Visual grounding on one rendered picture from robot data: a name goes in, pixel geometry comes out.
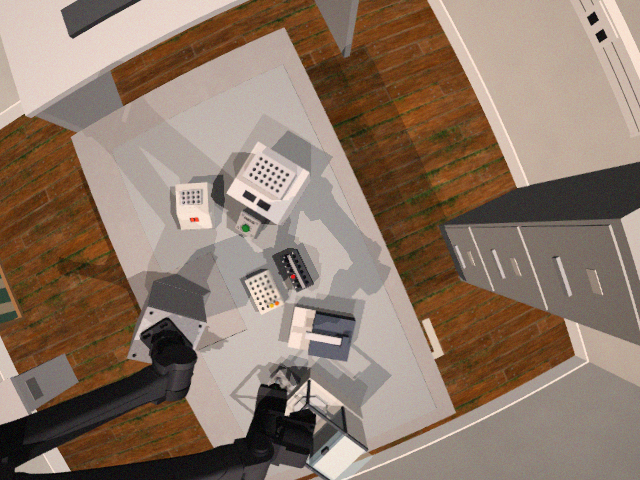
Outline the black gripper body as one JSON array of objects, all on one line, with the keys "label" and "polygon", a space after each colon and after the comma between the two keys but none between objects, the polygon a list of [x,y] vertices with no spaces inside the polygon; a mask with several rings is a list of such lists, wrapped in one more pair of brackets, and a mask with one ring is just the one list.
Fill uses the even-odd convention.
[{"label": "black gripper body", "polygon": [[269,408],[272,397],[287,399],[286,397],[287,397],[288,390],[284,388],[276,389],[268,386],[269,385],[261,384],[258,389],[258,394],[257,394],[257,399],[255,404],[255,411],[254,411],[254,413],[256,412],[256,414],[254,414],[254,416],[256,416],[258,413],[261,413],[261,412],[271,414],[276,418],[279,425],[279,420],[277,416],[272,412],[268,411],[268,408]]}]

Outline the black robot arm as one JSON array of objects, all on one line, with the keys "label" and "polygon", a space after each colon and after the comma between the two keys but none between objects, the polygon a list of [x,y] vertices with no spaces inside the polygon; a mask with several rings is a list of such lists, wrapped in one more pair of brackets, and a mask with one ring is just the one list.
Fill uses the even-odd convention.
[{"label": "black robot arm", "polygon": [[190,455],[101,468],[43,474],[15,472],[27,461],[142,405],[186,397],[198,358],[193,344],[168,317],[143,331],[140,340],[150,349],[152,365],[1,424],[0,480],[264,480],[270,464],[305,466],[316,414],[304,409],[285,416],[287,399],[272,397],[268,411],[277,416],[279,425],[271,414],[258,413],[246,437],[234,439],[232,444]]}]

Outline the grey flat mat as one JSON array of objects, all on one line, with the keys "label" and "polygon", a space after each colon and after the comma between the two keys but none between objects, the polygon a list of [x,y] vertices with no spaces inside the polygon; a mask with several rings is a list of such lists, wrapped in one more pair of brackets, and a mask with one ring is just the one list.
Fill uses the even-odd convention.
[{"label": "grey flat mat", "polygon": [[[257,142],[310,172],[284,225],[257,239],[235,228],[246,207],[227,194]],[[436,409],[377,268],[284,68],[280,65],[112,150],[166,274],[208,253],[247,328],[199,349],[245,437],[261,384],[284,364],[312,368],[362,409],[366,440]],[[214,185],[213,229],[181,230],[175,184]],[[296,293],[279,257],[297,249],[314,285]],[[265,270],[285,303],[261,315],[245,280]],[[353,314],[347,362],[288,347],[295,305]]]}]

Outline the white tube rack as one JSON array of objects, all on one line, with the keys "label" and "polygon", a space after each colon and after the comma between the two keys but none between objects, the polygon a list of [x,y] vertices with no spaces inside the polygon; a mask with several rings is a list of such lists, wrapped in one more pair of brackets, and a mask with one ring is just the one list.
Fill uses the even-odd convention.
[{"label": "white tube rack", "polygon": [[[245,283],[261,314],[273,310],[285,303],[269,269],[248,278],[245,280]],[[275,304],[275,301],[277,300],[280,301],[279,305],[274,305],[274,307],[271,308],[270,304],[272,302]]]}]

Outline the cream block with round holes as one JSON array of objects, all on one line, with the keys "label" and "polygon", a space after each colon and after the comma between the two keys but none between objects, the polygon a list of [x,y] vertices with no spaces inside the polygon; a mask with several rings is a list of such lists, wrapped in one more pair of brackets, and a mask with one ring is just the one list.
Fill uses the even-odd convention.
[{"label": "cream block with round holes", "polygon": [[176,209],[181,230],[216,228],[214,185],[208,182],[176,185]]}]

